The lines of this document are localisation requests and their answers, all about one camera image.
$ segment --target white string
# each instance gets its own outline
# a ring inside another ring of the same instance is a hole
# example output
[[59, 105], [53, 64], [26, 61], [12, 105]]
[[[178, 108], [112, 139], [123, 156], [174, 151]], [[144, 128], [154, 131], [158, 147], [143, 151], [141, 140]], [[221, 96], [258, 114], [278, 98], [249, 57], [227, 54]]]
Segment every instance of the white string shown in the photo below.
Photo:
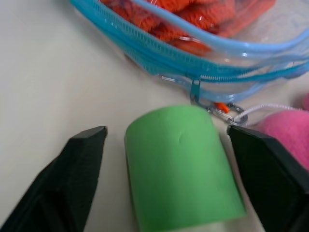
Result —
[[[240, 121], [240, 119], [248, 114], [251, 114], [251, 113], [254, 113], [258, 110], [261, 110], [261, 109], [283, 109], [283, 110], [299, 110], [299, 109], [296, 109], [294, 107], [290, 107], [290, 106], [287, 106], [287, 105], [280, 105], [280, 104], [261, 104], [261, 105], [257, 105], [257, 106], [254, 106], [254, 107], [251, 107], [249, 108], [248, 110], [245, 110], [244, 112], [240, 113], [239, 115], [235, 116], [232, 121], [234, 122], [238, 122]], [[243, 126], [253, 126], [253, 125], [256, 125], [257, 123], [259, 123], [260, 121], [262, 121], [263, 119], [260, 119], [254, 123], [246, 123], [245, 125]]]

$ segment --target green cylinder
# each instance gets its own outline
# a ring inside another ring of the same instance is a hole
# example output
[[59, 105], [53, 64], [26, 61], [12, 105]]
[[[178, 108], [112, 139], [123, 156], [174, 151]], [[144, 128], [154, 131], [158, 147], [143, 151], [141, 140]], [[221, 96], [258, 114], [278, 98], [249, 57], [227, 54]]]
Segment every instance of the green cylinder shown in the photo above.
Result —
[[142, 232], [245, 215], [209, 113], [190, 105], [152, 111], [125, 135], [135, 213]]

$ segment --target tabletop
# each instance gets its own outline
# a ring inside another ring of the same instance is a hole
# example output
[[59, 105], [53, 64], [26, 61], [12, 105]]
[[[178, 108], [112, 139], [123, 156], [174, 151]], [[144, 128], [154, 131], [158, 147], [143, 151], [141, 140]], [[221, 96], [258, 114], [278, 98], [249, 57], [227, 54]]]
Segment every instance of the tabletop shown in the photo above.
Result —
[[[189, 104], [188, 93], [140, 70], [80, 20], [67, 0], [0, 0], [0, 76], [0, 224], [71, 136], [107, 125], [98, 189], [85, 231], [137, 231], [126, 175], [125, 130], [153, 109]], [[309, 92], [308, 77], [268, 88], [239, 105], [295, 105]], [[241, 185], [226, 125], [213, 120], [248, 216], [182, 231], [263, 232]]]

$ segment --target pink plush toy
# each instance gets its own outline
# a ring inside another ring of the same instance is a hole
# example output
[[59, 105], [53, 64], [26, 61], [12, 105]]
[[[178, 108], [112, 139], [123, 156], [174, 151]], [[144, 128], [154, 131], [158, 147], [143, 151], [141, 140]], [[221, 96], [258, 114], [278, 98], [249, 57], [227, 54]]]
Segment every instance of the pink plush toy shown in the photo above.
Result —
[[[303, 101], [309, 110], [309, 94]], [[294, 158], [309, 171], [309, 111], [283, 110], [266, 117], [257, 129], [280, 141]]]

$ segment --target metal clasp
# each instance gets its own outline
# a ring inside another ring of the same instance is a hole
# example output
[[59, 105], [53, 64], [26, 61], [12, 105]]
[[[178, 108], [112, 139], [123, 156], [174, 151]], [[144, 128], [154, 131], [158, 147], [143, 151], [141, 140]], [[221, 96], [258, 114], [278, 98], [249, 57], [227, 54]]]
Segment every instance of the metal clasp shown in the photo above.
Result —
[[[224, 113], [222, 110], [217, 109], [214, 106], [214, 104], [210, 104], [208, 106], [201, 104], [199, 101], [197, 101], [196, 96], [191, 97], [191, 102], [194, 102], [199, 107], [204, 108], [209, 113], [217, 116], [218, 118], [222, 119], [225, 123], [227, 123], [229, 125], [242, 126], [242, 125], [244, 125], [248, 121], [248, 115], [245, 115], [245, 116], [241, 117], [239, 121], [235, 122], [231, 115], [228, 115], [228, 114]], [[237, 112], [239, 114], [244, 112], [244, 109], [242, 109], [241, 107], [239, 107], [239, 106], [237, 106], [237, 105], [235, 105], [233, 103], [228, 103], [227, 107], [231, 111], [235, 111], [235, 112]]]

